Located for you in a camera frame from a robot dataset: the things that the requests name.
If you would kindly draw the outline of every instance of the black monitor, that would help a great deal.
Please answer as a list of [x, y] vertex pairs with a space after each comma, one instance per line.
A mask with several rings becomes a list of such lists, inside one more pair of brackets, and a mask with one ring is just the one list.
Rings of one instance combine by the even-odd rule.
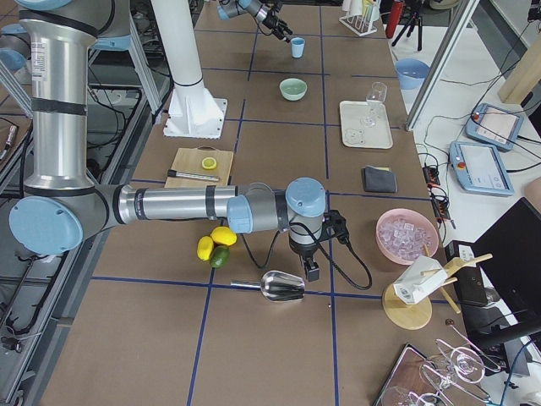
[[541, 337], [541, 213], [521, 198], [473, 245], [476, 256], [494, 257], [481, 264], [518, 324], [482, 334], [481, 348], [529, 335]]

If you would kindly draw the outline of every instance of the wooden cutting board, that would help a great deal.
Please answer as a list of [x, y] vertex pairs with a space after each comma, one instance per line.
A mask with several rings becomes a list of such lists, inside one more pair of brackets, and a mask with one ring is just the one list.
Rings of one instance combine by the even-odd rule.
[[[216, 159], [216, 169], [203, 169], [201, 162], [211, 156]], [[167, 178], [166, 188], [201, 188], [208, 184], [226, 186], [229, 181], [229, 173], [233, 162], [232, 151], [220, 151], [211, 148], [178, 148], [177, 155], [172, 162], [171, 169], [177, 172], [197, 173], [199, 175], [212, 175], [220, 178], [219, 182], [206, 180], [194, 180], [184, 178]]]

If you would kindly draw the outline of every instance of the wooden beam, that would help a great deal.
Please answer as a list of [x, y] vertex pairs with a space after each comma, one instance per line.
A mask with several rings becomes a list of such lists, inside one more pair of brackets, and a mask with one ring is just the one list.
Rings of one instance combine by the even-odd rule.
[[512, 71], [498, 96], [504, 103], [521, 104], [527, 94], [541, 80], [541, 34], [526, 51]]

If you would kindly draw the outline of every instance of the black tripod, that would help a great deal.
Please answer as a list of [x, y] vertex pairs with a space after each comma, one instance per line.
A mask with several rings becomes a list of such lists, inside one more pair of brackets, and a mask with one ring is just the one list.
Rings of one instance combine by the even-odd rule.
[[417, 50], [421, 51], [423, 49], [423, 3], [424, 0], [413, 0], [413, 4], [410, 6], [411, 11], [409, 21], [404, 25], [398, 36], [391, 43], [392, 46], [395, 46], [398, 43], [406, 30], [406, 37], [409, 38], [413, 33], [413, 29], [415, 29], [415, 25], [418, 25]]

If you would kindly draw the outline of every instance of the pink bowl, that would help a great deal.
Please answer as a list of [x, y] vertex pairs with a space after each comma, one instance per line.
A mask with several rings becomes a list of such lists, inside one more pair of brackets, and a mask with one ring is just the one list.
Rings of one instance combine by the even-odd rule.
[[394, 222], [399, 217], [404, 218], [407, 223], [413, 224], [415, 227], [424, 228], [427, 235], [432, 241], [432, 244], [429, 246], [429, 256], [433, 256], [438, 250], [438, 244], [440, 241], [438, 231], [435, 229], [434, 225], [430, 222], [428, 218], [426, 218], [422, 214], [417, 213], [416, 211], [408, 209], [392, 209], [386, 211], [381, 215], [380, 219], [378, 220], [378, 223], [375, 226], [375, 240], [378, 243], [378, 247], [380, 247], [382, 254], [397, 264], [411, 265], [413, 263], [413, 261], [406, 260], [405, 258], [402, 258], [390, 252], [383, 245], [383, 241], [381, 241], [380, 235], [378, 233], [380, 227], [382, 227], [388, 222]]

